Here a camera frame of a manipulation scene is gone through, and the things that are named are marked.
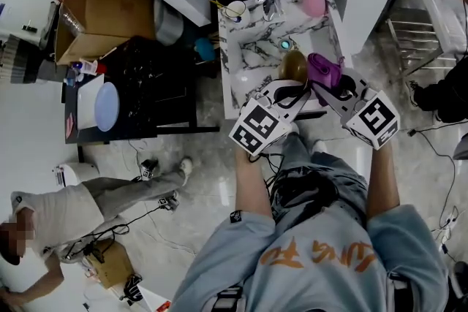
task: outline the kitchen counter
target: kitchen counter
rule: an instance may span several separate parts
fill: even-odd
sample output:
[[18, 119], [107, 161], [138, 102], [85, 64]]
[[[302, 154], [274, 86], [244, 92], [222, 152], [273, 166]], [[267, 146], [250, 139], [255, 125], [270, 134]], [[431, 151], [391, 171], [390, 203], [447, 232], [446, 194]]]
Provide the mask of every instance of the kitchen counter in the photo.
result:
[[[290, 38], [305, 55], [315, 52], [328, 60], [352, 68], [341, 17], [334, 0], [326, 0], [328, 13], [320, 18], [306, 15], [302, 0], [280, 0], [284, 16], [272, 22], [263, 20], [262, 5], [246, 1], [251, 23], [240, 27], [218, 11], [219, 44], [222, 62], [224, 115], [236, 119], [241, 107], [254, 92], [278, 79], [285, 54], [278, 49], [282, 39]], [[300, 114], [324, 113], [314, 94]]]

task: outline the black strap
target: black strap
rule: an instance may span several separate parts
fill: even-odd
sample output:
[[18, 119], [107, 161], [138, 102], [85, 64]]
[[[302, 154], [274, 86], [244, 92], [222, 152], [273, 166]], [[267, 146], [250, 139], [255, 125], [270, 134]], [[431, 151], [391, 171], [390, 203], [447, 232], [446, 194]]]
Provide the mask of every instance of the black strap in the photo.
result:
[[412, 312], [414, 307], [414, 300], [411, 290], [411, 284], [408, 278], [397, 274], [390, 274], [389, 278], [394, 281], [404, 282], [407, 287], [401, 289], [394, 289], [393, 299], [395, 300], [395, 311], [396, 312]]
[[211, 312], [236, 312], [237, 302], [242, 298], [242, 287], [231, 286], [218, 293]]

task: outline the blue object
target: blue object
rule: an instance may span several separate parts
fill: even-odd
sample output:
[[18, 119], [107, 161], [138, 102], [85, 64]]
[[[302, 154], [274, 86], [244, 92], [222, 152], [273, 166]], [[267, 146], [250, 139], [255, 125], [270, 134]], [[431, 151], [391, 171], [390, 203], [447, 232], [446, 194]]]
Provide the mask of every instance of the blue object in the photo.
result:
[[111, 82], [106, 82], [97, 93], [94, 102], [94, 119], [101, 132], [108, 132], [117, 122], [120, 110], [120, 99], [117, 88]]
[[199, 38], [195, 41], [197, 52], [204, 61], [213, 61], [216, 59], [214, 47], [208, 38]]

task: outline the small cardboard box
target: small cardboard box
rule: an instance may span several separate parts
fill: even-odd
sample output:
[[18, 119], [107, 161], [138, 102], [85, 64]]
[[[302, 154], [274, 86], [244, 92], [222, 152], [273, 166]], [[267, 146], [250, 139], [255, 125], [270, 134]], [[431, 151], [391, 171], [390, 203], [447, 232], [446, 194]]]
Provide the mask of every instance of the small cardboard box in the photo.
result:
[[[112, 243], [111, 239], [101, 240], [95, 246], [104, 251]], [[120, 243], [114, 242], [103, 254], [104, 263], [101, 263], [93, 254], [86, 258], [93, 265], [97, 276], [105, 289], [126, 282], [134, 271], [130, 263], [125, 247]]]
[[154, 0], [62, 0], [62, 6], [84, 32], [74, 37], [67, 25], [59, 21], [56, 63], [98, 58], [136, 35], [154, 39], [153, 3]]

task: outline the hand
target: hand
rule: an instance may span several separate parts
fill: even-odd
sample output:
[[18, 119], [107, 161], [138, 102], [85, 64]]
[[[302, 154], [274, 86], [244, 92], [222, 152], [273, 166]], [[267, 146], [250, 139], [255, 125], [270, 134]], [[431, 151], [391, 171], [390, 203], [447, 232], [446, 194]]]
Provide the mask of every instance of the hand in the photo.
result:
[[10, 307], [21, 307], [26, 303], [23, 295], [20, 292], [9, 292], [4, 287], [0, 289], [0, 299], [2, 299]]

